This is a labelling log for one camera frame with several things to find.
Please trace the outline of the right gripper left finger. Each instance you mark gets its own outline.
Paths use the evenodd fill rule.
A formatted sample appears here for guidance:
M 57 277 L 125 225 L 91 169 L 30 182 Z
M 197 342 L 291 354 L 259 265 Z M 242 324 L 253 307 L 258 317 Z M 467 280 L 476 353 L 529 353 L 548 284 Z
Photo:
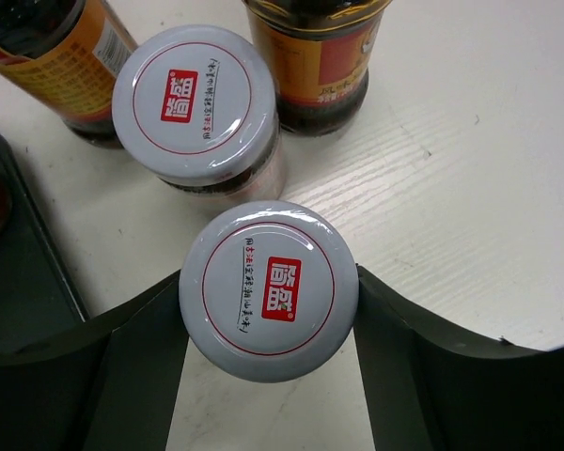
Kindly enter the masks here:
M 0 353 L 0 450 L 163 450 L 188 344 L 177 272 Z

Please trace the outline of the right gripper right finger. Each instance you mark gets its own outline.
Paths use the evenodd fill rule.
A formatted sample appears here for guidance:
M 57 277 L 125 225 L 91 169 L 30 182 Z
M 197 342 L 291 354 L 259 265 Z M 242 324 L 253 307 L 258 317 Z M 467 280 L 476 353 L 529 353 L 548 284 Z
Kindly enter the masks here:
M 564 450 L 564 347 L 469 331 L 360 269 L 354 339 L 379 450 Z

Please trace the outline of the white lid spice jar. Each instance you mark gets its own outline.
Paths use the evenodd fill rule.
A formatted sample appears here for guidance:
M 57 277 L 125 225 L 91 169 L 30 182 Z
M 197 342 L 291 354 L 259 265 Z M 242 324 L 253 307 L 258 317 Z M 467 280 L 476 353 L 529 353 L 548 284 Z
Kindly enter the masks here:
M 147 40 L 117 77 L 112 117 L 137 162 L 207 209 L 282 194 L 274 81 L 233 32 L 184 25 Z
M 198 350 L 253 382 L 303 377 L 342 346 L 359 282 L 340 233 L 286 201 L 227 210 L 198 234 L 180 271 L 180 312 Z

